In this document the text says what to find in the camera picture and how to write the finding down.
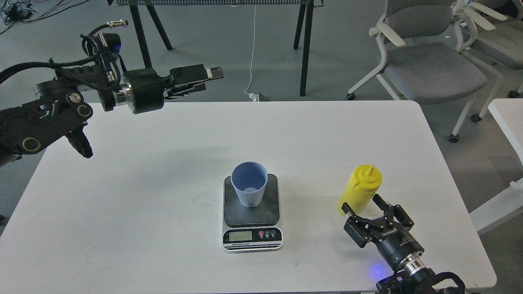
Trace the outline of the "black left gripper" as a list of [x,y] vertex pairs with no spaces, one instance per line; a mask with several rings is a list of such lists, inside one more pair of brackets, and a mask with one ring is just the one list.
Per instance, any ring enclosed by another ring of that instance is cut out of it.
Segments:
[[164,106],[164,99],[178,99],[205,91],[204,82],[222,78],[224,73],[220,67],[205,68],[204,65],[173,68],[169,77],[159,76],[152,68],[126,71],[123,82],[114,93],[115,106],[127,105],[134,114],[159,110]]

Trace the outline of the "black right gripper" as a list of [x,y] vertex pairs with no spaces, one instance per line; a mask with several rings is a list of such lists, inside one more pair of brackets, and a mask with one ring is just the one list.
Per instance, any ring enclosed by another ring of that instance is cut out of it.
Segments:
[[413,227],[413,221],[401,205],[388,204],[379,194],[375,194],[372,201],[383,212],[386,227],[392,229],[381,232],[380,219],[371,220],[358,216],[344,202],[342,210],[347,214],[344,230],[361,249],[372,242],[395,272],[405,270],[407,263],[418,259],[425,251],[407,230]]

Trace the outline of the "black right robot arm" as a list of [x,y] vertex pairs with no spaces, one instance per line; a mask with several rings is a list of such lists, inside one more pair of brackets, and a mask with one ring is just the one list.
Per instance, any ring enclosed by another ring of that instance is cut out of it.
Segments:
[[377,219],[355,214],[348,203],[342,203],[347,214],[345,232],[355,244],[364,248],[372,242],[393,274],[378,281],[380,294],[463,294],[465,283],[453,272],[436,274],[421,260],[424,248],[409,232],[413,220],[401,205],[386,203],[378,194],[372,201],[383,212]]

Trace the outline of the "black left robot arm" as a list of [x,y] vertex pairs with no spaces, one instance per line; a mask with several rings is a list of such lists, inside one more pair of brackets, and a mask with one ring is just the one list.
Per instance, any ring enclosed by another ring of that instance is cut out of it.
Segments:
[[159,110],[165,100],[182,98],[204,91],[205,82],[224,77],[220,67],[191,65],[170,70],[159,76],[152,68],[126,70],[120,61],[120,37],[101,33],[104,28],[126,26],[126,20],[107,22],[87,35],[81,35],[87,55],[75,62],[26,62],[4,69],[1,81],[33,68],[49,68],[55,78],[34,86],[36,100],[18,107],[4,109],[0,114],[1,165],[37,154],[58,139],[66,137],[84,158],[93,155],[83,129],[93,116],[82,92],[97,91],[104,111],[129,106],[134,114]]

